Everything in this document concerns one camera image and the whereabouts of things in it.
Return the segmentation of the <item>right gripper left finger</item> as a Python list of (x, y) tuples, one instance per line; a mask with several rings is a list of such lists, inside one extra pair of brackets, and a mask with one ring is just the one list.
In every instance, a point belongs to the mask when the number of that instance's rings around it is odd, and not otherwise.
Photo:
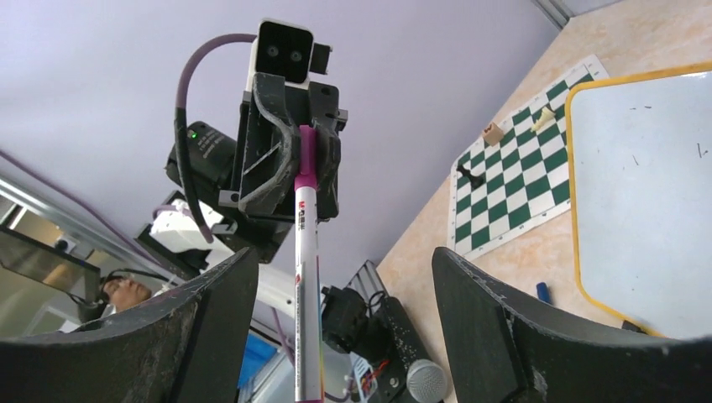
[(259, 277), (243, 249), (73, 332), (1, 342), (4, 402), (233, 402)]

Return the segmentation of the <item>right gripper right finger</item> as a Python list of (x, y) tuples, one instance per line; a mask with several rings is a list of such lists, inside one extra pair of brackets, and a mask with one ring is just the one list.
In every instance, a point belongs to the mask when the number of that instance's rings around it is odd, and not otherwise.
[(711, 340), (610, 327), (491, 277), (445, 247), (432, 276), (461, 402), (708, 402)]

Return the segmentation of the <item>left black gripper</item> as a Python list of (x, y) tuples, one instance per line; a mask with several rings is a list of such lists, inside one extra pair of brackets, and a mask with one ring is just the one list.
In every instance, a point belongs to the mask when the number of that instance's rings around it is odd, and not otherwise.
[(299, 127), (309, 125), (317, 131), (317, 216), (321, 222), (335, 218), (339, 133), (348, 119), (338, 102), (335, 86), (312, 82), (303, 90), (286, 86), (282, 76), (254, 74), (240, 105), (230, 177), (217, 198), (218, 211), (233, 220), (293, 221)]

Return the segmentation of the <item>magenta marker body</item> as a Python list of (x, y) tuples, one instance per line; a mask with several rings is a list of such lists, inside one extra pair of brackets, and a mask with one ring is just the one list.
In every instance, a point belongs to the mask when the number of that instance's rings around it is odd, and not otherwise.
[(318, 264), (317, 192), (295, 189), (296, 325), (295, 401), (322, 402), (321, 295)]

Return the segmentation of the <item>magenta marker cap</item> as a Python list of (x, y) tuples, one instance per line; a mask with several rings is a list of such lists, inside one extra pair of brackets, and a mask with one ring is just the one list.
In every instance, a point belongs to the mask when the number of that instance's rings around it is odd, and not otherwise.
[(309, 125), (301, 125), (301, 155), (294, 189), (311, 187), (317, 189), (317, 131)]

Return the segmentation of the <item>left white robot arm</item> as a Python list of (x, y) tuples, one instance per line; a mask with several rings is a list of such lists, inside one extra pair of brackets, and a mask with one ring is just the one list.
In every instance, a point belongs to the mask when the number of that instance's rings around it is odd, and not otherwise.
[(292, 86), (280, 76), (259, 73), (243, 95), (236, 137), (203, 121), (186, 130), (195, 199), (212, 241), (196, 225), (184, 192), (175, 191), (155, 209), (139, 244), (183, 280), (251, 248), (264, 270), (258, 300), (292, 315), (291, 278), (272, 260), (295, 222), (299, 129), (317, 132), (317, 219), (326, 222), (339, 213), (339, 134), (348, 119), (339, 101), (335, 86), (316, 81)]

